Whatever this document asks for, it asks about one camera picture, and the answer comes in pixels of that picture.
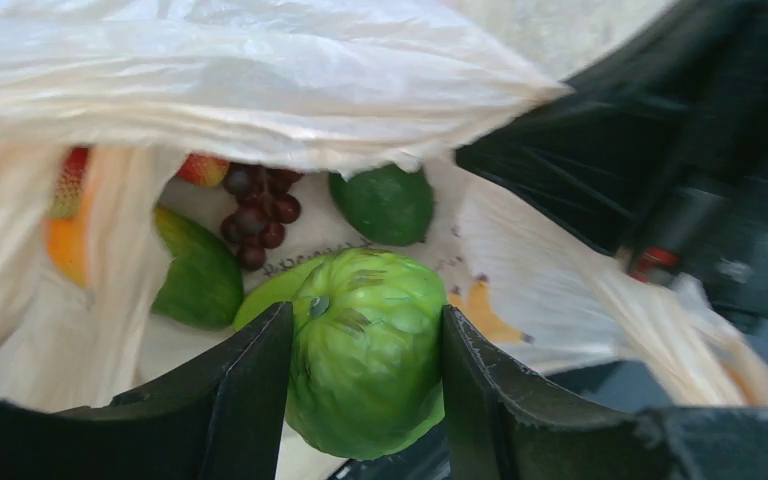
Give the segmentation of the green fake custard apple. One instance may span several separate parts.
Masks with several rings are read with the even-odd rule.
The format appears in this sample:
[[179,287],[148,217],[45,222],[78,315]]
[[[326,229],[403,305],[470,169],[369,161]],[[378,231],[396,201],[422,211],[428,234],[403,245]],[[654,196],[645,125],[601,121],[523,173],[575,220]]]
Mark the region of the green fake custard apple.
[[444,416],[442,279],[388,250],[321,255],[253,290],[241,329],[277,302],[294,327],[284,419],[314,449],[374,460],[414,444]]

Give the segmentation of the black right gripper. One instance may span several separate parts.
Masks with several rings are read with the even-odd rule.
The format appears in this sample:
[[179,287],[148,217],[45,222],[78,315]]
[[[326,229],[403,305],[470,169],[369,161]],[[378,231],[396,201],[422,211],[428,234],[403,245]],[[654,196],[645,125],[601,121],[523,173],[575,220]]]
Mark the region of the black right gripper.
[[768,320],[768,1],[680,1],[455,155],[625,271]]

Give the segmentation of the translucent orange plastic bag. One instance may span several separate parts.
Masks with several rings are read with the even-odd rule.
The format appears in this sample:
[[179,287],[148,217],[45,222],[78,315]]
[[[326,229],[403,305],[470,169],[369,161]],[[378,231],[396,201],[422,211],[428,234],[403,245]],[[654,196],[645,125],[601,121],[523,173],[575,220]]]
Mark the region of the translucent orange plastic bag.
[[[570,95],[439,1],[0,1],[0,400],[57,413],[136,386],[170,263],[157,202],[190,153],[314,174],[425,168],[454,307],[518,363],[626,414],[768,408],[768,366],[700,280],[625,271],[461,147]],[[89,147],[86,287],[52,264],[61,165]]]

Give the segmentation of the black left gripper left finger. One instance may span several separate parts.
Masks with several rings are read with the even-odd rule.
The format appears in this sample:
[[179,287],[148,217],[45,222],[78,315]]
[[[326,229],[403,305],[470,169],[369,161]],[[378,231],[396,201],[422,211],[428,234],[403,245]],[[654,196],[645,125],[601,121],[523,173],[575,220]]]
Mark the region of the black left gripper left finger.
[[293,336],[277,303],[219,345],[104,407],[0,400],[0,479],[271,479]]

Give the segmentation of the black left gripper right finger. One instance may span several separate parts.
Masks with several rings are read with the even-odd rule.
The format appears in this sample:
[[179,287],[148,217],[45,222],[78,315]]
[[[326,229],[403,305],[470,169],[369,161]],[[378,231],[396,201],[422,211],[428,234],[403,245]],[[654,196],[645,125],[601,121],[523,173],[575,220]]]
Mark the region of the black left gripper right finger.
[[450,306],[441,369],[456,479],[768,479],[768,408],[616,411],[518,363]]

